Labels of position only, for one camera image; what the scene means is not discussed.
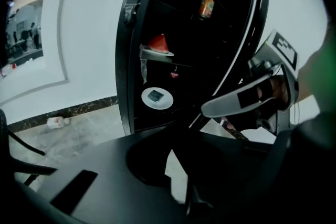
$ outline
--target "white plate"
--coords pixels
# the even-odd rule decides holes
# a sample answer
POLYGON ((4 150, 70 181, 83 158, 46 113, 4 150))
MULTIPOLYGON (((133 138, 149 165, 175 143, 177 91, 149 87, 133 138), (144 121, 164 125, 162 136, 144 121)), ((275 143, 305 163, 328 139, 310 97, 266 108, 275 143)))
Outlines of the white plate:
POLYGON ((154 55, 161 55, 161 56, 174 56, 174 53, 168 52, 167 54, 163 54, 161 52, 157 52, 151 49, 143 49, 145 52, 148 52, 149 54, 154 54, 154 55))
POLYGON ((145 89, 141 94, 141 99, 145 105, 158 110, 170 108, 174 102, 173 96, 168 91, 157 87, 145 89), (163 94, 163 97, 158 102, 154 102, 153 100, 148 98, 148 94, 150 94, 150 92, 153 90, 163 94))

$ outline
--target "orange can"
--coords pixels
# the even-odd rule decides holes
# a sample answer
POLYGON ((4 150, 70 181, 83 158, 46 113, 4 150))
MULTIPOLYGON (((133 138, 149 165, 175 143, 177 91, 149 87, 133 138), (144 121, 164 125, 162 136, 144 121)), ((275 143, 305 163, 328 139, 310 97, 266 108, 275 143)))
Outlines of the orange can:
POLYGON ((215 2, 213 0, 202 0, 201 6, 199 7, 198 14, 202 18, 209 19, 214 9, 215 2))

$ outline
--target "white frame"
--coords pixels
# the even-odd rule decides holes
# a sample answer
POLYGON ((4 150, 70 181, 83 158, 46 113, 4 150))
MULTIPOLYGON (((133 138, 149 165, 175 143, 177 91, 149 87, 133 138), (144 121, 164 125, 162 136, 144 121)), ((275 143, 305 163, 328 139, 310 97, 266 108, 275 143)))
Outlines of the white frame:
POLYGON ((0 105, 43 88, 66 83, 60 40, 62 3, 63 0, 43 0, 41 38, 44 63, 39 61, 39 65, 26 71, 22 66, 0 81, 0 105))

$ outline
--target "marble floor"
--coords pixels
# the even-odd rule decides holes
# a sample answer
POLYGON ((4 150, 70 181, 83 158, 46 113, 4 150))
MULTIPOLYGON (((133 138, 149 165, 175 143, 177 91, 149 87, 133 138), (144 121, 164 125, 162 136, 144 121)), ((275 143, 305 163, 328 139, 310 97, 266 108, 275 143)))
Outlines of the marble floor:
MULTIPOLYGON (((202 129, 203 132, 233 138, 218 123, 211 120, 202 129)), ((124 136, 119 107, 113 105, 72 117, 70 124, 61 129, 49 129, 47 125, 37 126, 16 133, 23 141, 46 153, 40 156, 19 145, 11 137, 9 147, 11 155, 19 160, 58 168, 90 146, 124 136)), ((172 195, 183 202, 186 193, 187 175, 171 151, 166 167, 166 174, 172 179, 172 195)), ((16 174, 16 179, 24 182, 26 174, 16 174)), ((37 190, 44 180, 39 176, 30 187, 37 190)))

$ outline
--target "refrigerator door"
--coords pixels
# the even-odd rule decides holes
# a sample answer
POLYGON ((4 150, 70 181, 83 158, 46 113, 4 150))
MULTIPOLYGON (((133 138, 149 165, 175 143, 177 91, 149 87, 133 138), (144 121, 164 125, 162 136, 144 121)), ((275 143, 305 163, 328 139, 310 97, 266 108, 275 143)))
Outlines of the refrigerator door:
POLYGON ((211 17, 204 18, 202 0, 124 0, 115 71, 125 134, 181 121, 202 128, 206 120, 200 105, 239 82, 241 63, 258 46, 268 1, 213 0, 211 17), (161 34, 173 57, 140 53, 141 44, 161 34), (165 110, 146 106, 141 93, 149 87, 167 90, 173 105, 165 110))

